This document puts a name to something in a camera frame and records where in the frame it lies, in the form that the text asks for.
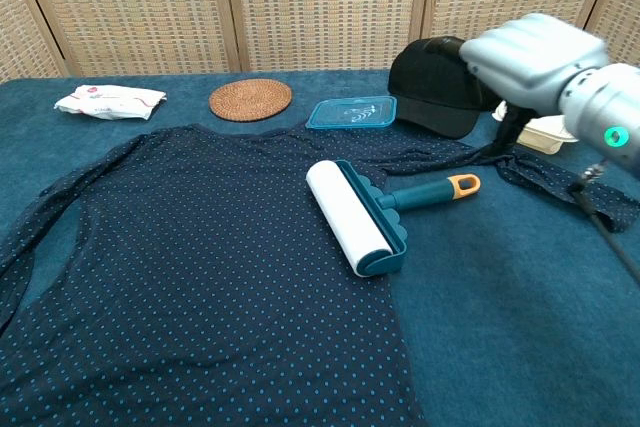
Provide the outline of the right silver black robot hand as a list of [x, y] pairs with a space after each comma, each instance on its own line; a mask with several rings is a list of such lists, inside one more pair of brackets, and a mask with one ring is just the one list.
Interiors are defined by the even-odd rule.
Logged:
[[566, 131], [586, 140], [594, 129], [592, 98], [611, 80], [606, 43], [555, 17], [527, 14], [463, 41], [429, 40], [426, 51], [451, 61], [472, 82], [474, 110], [487, 110], [484, 92], [505, 102], [506, 113], [485, 157], [506, 153], [526, 124], [561, 117]]

